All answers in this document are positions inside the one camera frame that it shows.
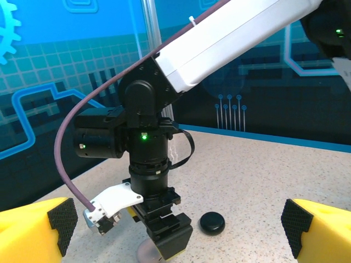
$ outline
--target black cable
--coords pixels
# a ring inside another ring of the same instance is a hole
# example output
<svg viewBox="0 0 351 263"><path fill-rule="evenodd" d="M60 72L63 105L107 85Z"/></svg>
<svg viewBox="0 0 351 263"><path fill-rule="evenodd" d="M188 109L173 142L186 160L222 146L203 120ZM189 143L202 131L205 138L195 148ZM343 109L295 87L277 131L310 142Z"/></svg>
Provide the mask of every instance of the black cable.
<svg viewBox="0 0 351 263"><path fill-rule="evenodd" d="M185 164L185 163L190 159L190 157L191 157L191 156L193 155L193 153L195 152L195 143L194 143L193 137L191 137L191 134L188 133L186 130L179 129L179 131L182 132L182 133L184 133L185 137L188 139L188 141L189 141L189 143L190 143L190 147L191 147L191 152L190 152L190 155L189 155L187 158L185 158L185 159L181 160L180 162L178 162L178 163L172 165L172 166L169 168L170 170L173 170L173 169L175 169L175 168L181 167L183 164Z"/></svg>

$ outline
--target gear graphic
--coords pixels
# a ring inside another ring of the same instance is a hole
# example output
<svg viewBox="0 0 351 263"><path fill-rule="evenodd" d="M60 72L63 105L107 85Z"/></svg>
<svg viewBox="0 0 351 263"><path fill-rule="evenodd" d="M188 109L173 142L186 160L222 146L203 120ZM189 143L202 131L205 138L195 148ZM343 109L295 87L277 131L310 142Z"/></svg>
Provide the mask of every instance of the gear graphic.
<svg viewBox="0 0 351 263"><path fill-rule="evenodd" d="M15 26L21 26L21 22L12 16L12 12L17 10L15 4L8 3L7 0L0 0L0 7L5 21L5 28L0 27L0 36L2 36L0 42L0 64L5 65L7 63L7 60L4 58L6 52L16 53L16 49L11 46L12 41L21 40L21 37L15 33Z"/></svg>

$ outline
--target speckled countertop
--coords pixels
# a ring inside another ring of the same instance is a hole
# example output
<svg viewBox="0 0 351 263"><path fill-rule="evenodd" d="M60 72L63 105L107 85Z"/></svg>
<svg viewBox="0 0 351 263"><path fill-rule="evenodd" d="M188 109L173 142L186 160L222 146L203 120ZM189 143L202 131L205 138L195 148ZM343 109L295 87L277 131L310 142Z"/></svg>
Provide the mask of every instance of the speckled countertop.
<svg viewBox="0 0 351 263"><path fill-rule="evenodd" d="M191 132L196 151L184 166L169 174L182 203L174 207L193 220L186 251L172 263L296 262L280 216L288 198L302 198L351 210L351 154L228 136ZM169 143L174 161L186 157L190 146L177 135ZM92 199L128 178L128 156L110 159L77 177L77 187ZM63 186L43 197L71 197ZM134 263L138 245L147 239L143 224L124 210L122 219L105 236L85 224L83 205L75 199L78 216L64 263ZM197 226L208 211L221 213L224 232L202 234Z"/></svg>

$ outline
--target robotic arm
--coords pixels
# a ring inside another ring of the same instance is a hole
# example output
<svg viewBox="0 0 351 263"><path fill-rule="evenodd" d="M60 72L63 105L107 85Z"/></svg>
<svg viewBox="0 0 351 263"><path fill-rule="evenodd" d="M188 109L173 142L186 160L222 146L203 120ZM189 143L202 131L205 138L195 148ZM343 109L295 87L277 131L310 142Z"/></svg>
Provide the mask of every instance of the robotic arm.
<svg viewBox="0 0 351 263"><path fill-rule="evenodd" d="M178 164L168 159L168 140L184 133L161 111L204 78L286 25L301 19L309 39L332 60L351 89L351 5L348 0L222 0L179 34L129 69L89 94L67 115L55 141L58 171L71 191L87 206L87 225L105 234L128 208L142 221L165 259L185 249L193 228L184 213L171 207L180 196L167 177ZM75 150L81 157L121 158L129 152L130 178L88 201L65 174L60 159L62 135L74 114L97 93L121 78L117 108L92 108L75 118Z"/></svg>

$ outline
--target black round puck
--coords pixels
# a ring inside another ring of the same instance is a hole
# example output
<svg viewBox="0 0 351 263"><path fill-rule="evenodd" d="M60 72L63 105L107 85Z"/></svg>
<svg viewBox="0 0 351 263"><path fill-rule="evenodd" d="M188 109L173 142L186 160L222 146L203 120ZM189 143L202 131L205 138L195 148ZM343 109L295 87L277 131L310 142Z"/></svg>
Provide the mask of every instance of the black round puck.
<svg viewBox="0 0 351 263"><path fill-rule="evenodd" d="M200 219L202 231L209 236L216 236L223 232L225 221L222 215L216 212L208 212Z"/></svg>

